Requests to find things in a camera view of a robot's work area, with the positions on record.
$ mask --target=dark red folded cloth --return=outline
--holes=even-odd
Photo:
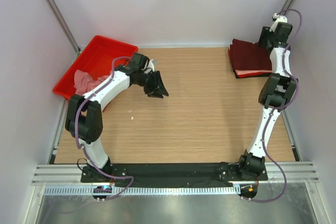
[[[236,78],[268,76],[272,70],[269,52],[258,44],[234,39],[229,58]]]

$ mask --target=folded cloth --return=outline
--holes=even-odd
[[[272,70],[269,52],[257,43],[234,39],[229,48],[229,59],[236,78],[268,76]]]
[[[109,76],[99,77],[98,80],[94,81],[89,73],[83,72],[81,70],[76,70],[74,76],[74,83],[76,94],[83,95],[94,88],[96,88],[99,84],[105,81]]]

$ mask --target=wooden tabletop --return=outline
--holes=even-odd
[[[169,92],[148,98],[142,87],[121,92],[103,112],[102,144],[113,163],[236,162],[259,122],[258,96],[266,78],[236,79],[227,48],[141,49],[157,60]],[[269,154],[294,161],[280,116]],[[63,131],[56,164],[84,157],[75,139]]]

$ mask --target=red plastic tray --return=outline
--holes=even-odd
[[[95,36],[59,80],[53,92],[69,100],[76,92],[73,77],[77,69],[89,73],[94,80],[97,80],[98,77],[110,74],[113,59],[120,56],[132,56],[137,51],[136,46]],[[125,60],[118,60],[114,67],[124,63]]]

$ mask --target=crumpled pink towel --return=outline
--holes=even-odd
[[[109,76],[99,77],[97,81],[94,81],[89,73],[83,72],[81,70],[76,70],[74,76],[74,87],[76,89],[76,94],[83,95],[91,91],[103,81],[105,81],[108,77]]]

